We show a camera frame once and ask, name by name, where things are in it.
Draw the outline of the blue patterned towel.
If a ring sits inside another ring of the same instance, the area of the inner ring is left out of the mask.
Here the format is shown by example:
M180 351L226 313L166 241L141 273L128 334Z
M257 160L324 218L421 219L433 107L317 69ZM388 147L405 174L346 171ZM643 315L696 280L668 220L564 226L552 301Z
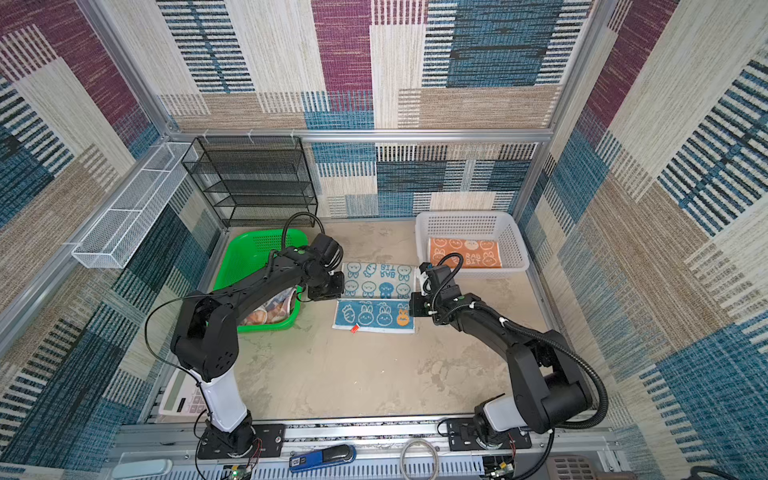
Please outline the blue patterned towel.
M333 328L337 330L413 334L411 294L419 292L416 268L410 265L348 262Z

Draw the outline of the orange bunny pattern towel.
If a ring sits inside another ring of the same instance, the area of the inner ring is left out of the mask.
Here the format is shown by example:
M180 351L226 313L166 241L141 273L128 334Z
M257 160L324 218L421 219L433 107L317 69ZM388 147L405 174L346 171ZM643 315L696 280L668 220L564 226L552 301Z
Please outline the orange bunny pattern towel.
M464 259L464 268L498 269L503 266L500 248L496 241L430 237L428 250L429 261L433 265L438 264L451 253L457 253Z

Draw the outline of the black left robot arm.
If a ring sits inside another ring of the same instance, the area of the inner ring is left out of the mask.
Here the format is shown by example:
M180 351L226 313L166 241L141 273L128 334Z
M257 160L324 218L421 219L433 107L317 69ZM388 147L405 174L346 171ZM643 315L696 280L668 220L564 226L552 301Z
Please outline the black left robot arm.
M229 287L182 301L171 351L198 384L215 429L229 434L250 423L233 373L240 323L287 289L300 287L312 301L339 298L342 258L340 244L320 233L308 246L271 253L263 268Z

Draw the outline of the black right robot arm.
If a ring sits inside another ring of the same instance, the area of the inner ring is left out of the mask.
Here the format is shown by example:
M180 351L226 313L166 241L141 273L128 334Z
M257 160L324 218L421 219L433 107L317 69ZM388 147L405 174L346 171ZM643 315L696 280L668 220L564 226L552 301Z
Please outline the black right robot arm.
M411 295L410 315L449 325L498 354L506 362L524 427L544 434L557 428L590 429L605 420L609 397L604 382L559 332L524 327L479 296L463 293L454 280L456 268L424 262L418 272L422 291Z

